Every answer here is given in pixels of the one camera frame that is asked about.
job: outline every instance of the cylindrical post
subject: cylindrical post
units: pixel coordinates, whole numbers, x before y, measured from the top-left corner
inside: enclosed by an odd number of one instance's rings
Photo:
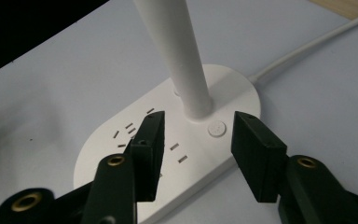
[[[134,0],[159,53],[171,72],[185,114],[202,119],[212,112],[212,99],[186,0]]]

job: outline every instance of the white lamp base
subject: white lamp base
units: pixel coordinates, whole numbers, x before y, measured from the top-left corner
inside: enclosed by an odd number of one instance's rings
[[[77,158],[74,186],[93,180],[99,161],[122,153],[151,112],[165,111],[165,152],[153,203],[138,203],[138,222],[152,223],[209,184],[235,161],[230,152],[235,111],[260,117],[255,87],[243,75],[221,65],[203,65],[213,113],[189,120],[179,96],[167,79],[142,98],[101,125],[87,140]]]

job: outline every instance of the white tabletop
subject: white tabletop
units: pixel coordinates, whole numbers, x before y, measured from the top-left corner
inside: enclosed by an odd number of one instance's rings
[[[203,63],[249,76],[347,20],[297,0],[188,0]],[[132,1],[110,1],[0,69],[0,203],[27,188],[72,190],[90,134],[169,76]],[[358,28],[256,88],[262,120],[358,194]],[[231,169],[160,223],[280,223]]]

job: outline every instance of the power cord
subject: power cord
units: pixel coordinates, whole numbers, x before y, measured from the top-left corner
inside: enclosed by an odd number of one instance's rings
[[[295,57],[306,52],[307,50],[312,49],[312,48],[322,44],[323,42],[336,37],[337,35],[340,35],[346,31],[349,31],[351,28],[353,28],[357,25],[358,25],[358,18],[356,18],[353,21],[350,21],[344,25],[339,26],[335,30],[330,31],[329,33],[327,33],[325,35],[322,35],[316,39],[313,39],[309,43],[299,47],[298,49],[293,50],[292,52],[282,56],[280,59],[272,62],[271,64],[269,64],[268,66],[263,68],[260,72],[254,74],[254,75],[248,76],[248,78],[252,83],[255,84],[260,78],[269,74],[269,72],[273,71],[274,69],[281,66],[282,64],[294,59]]]

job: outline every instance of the round button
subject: round button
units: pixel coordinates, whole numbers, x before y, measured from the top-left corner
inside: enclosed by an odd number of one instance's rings
[[[221,137],[226,133],[226,124],[223,121],[216,120],[208,126],[208,132],[212,137]]]

